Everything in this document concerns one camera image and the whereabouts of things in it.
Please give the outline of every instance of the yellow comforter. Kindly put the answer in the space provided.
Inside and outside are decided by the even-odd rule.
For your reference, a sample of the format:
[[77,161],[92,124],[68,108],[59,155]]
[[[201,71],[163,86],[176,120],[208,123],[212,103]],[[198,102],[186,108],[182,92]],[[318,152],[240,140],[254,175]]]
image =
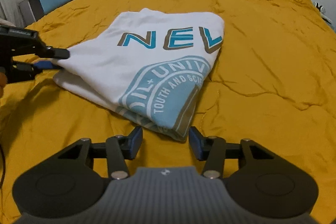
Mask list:
[[[204,83],[193,125],[228,142],[251,138],[299,166],[318,183],[312,215],[336,217],[336,35],[310,0],[74,0],[28,28],[48,45],[70,47],[97,37],[124,11],[213,12],[225,21],[218,60]],[[23,57],[21,60],[35,60]],[[0,134],[7,171],[1,219],[20,214],[11,195],[25,170],[82,137],[104,142],[135,124],[59,88],[54,71],[8,85],[1,99]],[[95,170],[106,175],[105,161]],[[137,166],[199,163],[188,143],[144,131]],[[225,175],[237,169],[232,160]]]

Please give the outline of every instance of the wrinkled fabric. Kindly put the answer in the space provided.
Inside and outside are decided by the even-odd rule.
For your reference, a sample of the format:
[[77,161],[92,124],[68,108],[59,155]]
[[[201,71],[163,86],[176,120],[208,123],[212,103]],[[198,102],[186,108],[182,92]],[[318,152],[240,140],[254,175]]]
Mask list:
[[[226,23],[215,66],[205,80],[192,125],[227,142],[251,138],[312,175],[319,198],[312,215],[336,217],[336,34],[310,0],[74,0],[29,28],[54,47],[97,37],[125,11],[212,12]],[[21,57],[33,61],[36,57]],[[104,142],[135,124],[59,88],[48,71],[35,81],[8,85],[0,108],[1,144],[7,171],[0,222],[19,216],[14,180],[79,138]],[[138,166],[199,163],[187,143],[144,130]],[[107,176],[106,162],[94,169]],[[224,175],[237,170],[229,160]]]

